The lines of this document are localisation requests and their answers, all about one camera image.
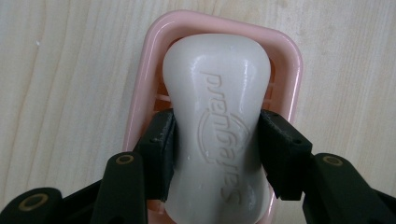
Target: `screw hole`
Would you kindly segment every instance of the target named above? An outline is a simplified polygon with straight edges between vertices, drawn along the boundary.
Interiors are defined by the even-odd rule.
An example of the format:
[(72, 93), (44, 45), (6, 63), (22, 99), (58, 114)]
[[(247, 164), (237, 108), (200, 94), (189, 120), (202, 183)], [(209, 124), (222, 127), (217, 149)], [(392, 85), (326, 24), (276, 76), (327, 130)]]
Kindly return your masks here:
[(134, 157), (131, 155), (122, 155), (116, 159), (116, 163), (119, 165), (124, 165), (131, 163), (134, 160)]
[(37, 193), (23, 200), (20, 203), (19, 208), (23, 212), (29, 212), (46, 203), (48, 199), (49, 196), (47, 194)]
[(124, 219), (123, 217), (120, 216), (113, 217), (107, 222), (107, 224), (123, 224), (123, 223), (124, 223)]
[(323, 157), (323, 161), (325, 161), (333, 166), (342, 166), (343, 165), (343, 162), (340, 159), (333, 157), (333, 156), (325, 156), (325, 157)]

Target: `pink soap dish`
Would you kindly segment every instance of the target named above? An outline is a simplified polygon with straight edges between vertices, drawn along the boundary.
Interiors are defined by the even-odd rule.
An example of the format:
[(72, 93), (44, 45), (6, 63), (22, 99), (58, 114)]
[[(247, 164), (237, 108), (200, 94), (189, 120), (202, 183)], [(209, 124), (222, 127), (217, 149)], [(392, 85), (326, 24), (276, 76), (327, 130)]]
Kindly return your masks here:
[[(172, 107), (163, 84), (163, 57), (180, 38), (198, 34), (233, 34), (249, 37), (265, 49), (271, 77), (262, 108), (293, 122), (303, 62), (300, 51), (285, 34), (257, 25), (226, 20), (202, 13), (178, 10), (162, 15), (149, 28), (140, 58), (129, 111), (123, 151), (133, 150), (152, 115)], [(259, 223), (271, 223), (274, 194)], [(149, 223), (173, 223), (160, 202), (148, 202)]]

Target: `soap bar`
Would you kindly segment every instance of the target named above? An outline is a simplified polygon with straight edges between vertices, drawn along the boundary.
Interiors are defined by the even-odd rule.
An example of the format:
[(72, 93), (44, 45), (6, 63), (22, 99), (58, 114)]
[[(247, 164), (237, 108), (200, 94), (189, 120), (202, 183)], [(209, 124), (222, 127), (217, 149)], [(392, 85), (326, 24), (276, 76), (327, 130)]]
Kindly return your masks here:
[(167, 51), (177, 141), (165, 210), (176, 223), (255, 223), (268, 208), (256, 130), (270, 70), (239, 35), (192, 35)]

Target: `light wooden table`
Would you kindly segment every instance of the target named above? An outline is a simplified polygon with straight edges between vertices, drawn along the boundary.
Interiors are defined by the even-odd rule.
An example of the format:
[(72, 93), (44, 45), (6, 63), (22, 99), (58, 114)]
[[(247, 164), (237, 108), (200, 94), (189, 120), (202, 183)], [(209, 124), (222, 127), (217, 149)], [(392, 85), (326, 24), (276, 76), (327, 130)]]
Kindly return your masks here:
[[(396, 1), (0, 1), (0, 208), (102, 177), (122, 138), (149, 26), (189, 9), (289, 35), (304, 76), (295, 127), (396, 196)], [(281, 202), (275, 223), (304, 223)]]

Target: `embossed logo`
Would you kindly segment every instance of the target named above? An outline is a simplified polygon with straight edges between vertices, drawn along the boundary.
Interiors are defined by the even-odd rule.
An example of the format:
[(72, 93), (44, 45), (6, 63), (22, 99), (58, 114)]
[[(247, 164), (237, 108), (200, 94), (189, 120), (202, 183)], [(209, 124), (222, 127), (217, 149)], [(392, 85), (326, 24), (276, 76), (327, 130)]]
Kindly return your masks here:
[(250, 132), (244, 122), (230, 113), (221, 75), (201, 71), (209, 100), (198, 125), (198, 142), (207, 163), (223, 170), (220, 196), (226, 203), (241, 204), (238, 157), (245, 150)]

